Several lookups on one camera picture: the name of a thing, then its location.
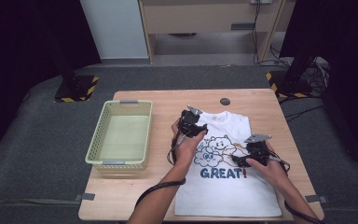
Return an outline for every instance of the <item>black stand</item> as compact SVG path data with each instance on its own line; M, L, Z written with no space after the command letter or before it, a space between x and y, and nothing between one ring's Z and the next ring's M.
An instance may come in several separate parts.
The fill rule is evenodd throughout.
M73 82L62 82L54 96L57 100L86 101L90 98L90 89L95 86L98 78L95 76L80 76L75 78Z
M322 0L315 20L304 35L295 58L287 70L269 72L268 81L271 88L279 97L307 97L312 95L312 88L302 75L316 58L316 49L320 45L323 35L316 35L320 27L324 26L324 15L327 13L329 1Z
M62 52L60 44L48 28L34 1L26 1L24 8L28 12L30 19L34 21L34 29L40 34L50 59L62 75L62 84L57 90L55 99L60 102L88 100L92 94L92 87L95 86L98 78L94 76L79 77Z

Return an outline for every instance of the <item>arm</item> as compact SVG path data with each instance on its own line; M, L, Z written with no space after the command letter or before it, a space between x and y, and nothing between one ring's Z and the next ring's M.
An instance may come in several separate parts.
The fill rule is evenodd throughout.
M174 134L179 132L177 123L178 120L172 125ZM204 135L205 132L201 132L199 135L193 138L186 138L182 142L182 144L175 150L176 164L159 181L159 183L181 181L185 179L188 168L193 161L197 145ZM127 223L161 223L178 189L179 186L169 186L150 192L135 207L135 210Z
M266 141L266 143L268 149L273 151L269 142ZM309 217L319 219L277 161L268 161L267 166L253 159L247 159L246 162L264 175L267 181L280 192L291 208ZM309 223L301 217L293 216L293 219L299 224Z

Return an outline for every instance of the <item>cartoon print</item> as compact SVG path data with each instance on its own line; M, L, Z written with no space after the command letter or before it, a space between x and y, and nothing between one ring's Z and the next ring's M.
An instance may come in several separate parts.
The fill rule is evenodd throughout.
M231 155L244 156L247 155L245 151L241 144L232 144L227 135L212 136L199 144L194 162L202 167L216 167L223 161L232 167L238 167L231 159Z
M222 161L222 159L222 156L219 155L217 151L213 152L210 148L208 150L208 147L203 147L201 151L196 152L194 162L202 167L215 167Z
M224 150L235 146L231 144L228 136L225 135L223 137L211 137L211 140L208 142L208 147L213 150Z

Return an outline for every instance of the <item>finger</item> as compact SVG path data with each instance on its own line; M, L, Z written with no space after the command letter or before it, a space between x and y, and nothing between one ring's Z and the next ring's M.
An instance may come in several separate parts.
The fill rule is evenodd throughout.
M204 131L200 132L199 134L197 134L196 138L198 140L202 140L203 137L205 136L205 134L206 134L206 131L204 130Z
M264 172L266 169L266 166L264 166L263 164L261 164L258 161L255 161L254 159L251 158L247 158L246 162L248 162L249 165L251 165L252 167L254 167L256 170L260 171L260 172Z
M178 123L179 123L179 119L177 119L177 120L175 121L175 123L173 123L173 124L171 125L171 129L172 129L172 131L173 131L174 133L177 133L177 132L178 132Z
M268 150L274 151L274 148L271 146L271 144L267 140L266 140L266 145L267 145Z

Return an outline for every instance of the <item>small black object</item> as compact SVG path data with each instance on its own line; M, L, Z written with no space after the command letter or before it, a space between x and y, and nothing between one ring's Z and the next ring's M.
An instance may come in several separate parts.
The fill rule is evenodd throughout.
M248 158L254 159L255 161L258 161L265 166L267 166L269 159L276 159L275 161L278 161L283 170L287 173L290 170L290 164L287 161L281 160L275 152L270 151L267 147L265 140L269 139L270 137L271 136L269 135L253 134L245 141L247 143L246 150L248 150L249 155L244 157L231 155L231 159L236 162L239 167L245 168L251 167L251 165L246 162L246 159Z
M256 143L248 143L246 149L249 152L249 155L244 157L237 157L231 155L231 159L238 164L239 167L251 167L246 159L251 158L263 165L267 165L267 160L270 156L269 149L267 148L266 142L256 142Z
M178 122L178 129L179 132L176 134L176 136L173 138L172 143L171 143L171 150L167 155L168 161L171 164L176 164L176 147L177 147L177 142L178 142L178 138L180 133L184 134L187 137L194 137L197 136L200 132L202 131L206 131L208 132L208 128L207 128L207 124L204 124L202 126L198 126L196 125L196 123L199 121L200 119L200 114L202 113L202 111L191 107L190 105L188 106L188 108L190 109L188 110L183 110L181 117L179 118L179 122Z
M195 115L191 111L183 110L182 116L180 118L178 128L182 134L185 134L187 137L197 136L200 132L206 130L208 132L207 124L202 126L196 125L199 121L200 115Z
M220 99L220 104L222 105L229 105L231 102L228 98L222 98Z

